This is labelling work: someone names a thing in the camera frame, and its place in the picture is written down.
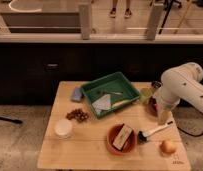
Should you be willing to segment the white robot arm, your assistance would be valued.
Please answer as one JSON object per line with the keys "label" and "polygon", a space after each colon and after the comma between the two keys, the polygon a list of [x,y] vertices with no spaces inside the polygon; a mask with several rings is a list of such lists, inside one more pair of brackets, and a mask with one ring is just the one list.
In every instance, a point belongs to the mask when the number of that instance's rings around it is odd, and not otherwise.
{"label": "white robot arm", "polygon": [[154,94],[157,102],[158,124],[167,122],[169,115],[181,99],[203,113],[202,67],[194,62],[185,63],[163,72],[162,86]]}

